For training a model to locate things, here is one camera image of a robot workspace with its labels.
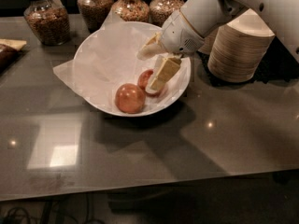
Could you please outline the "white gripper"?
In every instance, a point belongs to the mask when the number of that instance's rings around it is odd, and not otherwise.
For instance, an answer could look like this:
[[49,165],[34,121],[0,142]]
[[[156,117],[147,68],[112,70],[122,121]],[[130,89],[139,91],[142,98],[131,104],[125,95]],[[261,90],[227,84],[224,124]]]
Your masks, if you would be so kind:
[[[147,60],[155,55],[165,53],[180,53],[190,55],[199,50],[205,39],[197,34],[179,10],[175,10],[164,22],[162,31],[155,33],[138,51],[139,60]],[[145,91],[157,93],[178,72],[182,60],[179,56],[159,55],[149,77]]]

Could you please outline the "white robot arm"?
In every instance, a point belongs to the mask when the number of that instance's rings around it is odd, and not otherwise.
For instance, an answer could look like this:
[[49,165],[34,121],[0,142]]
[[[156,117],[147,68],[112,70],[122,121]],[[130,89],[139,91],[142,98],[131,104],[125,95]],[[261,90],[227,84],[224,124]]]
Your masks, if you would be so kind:
[[213,77],[229,83],[298,77],[299,0],[187,0],[137,57],[191,55],[212,32]]

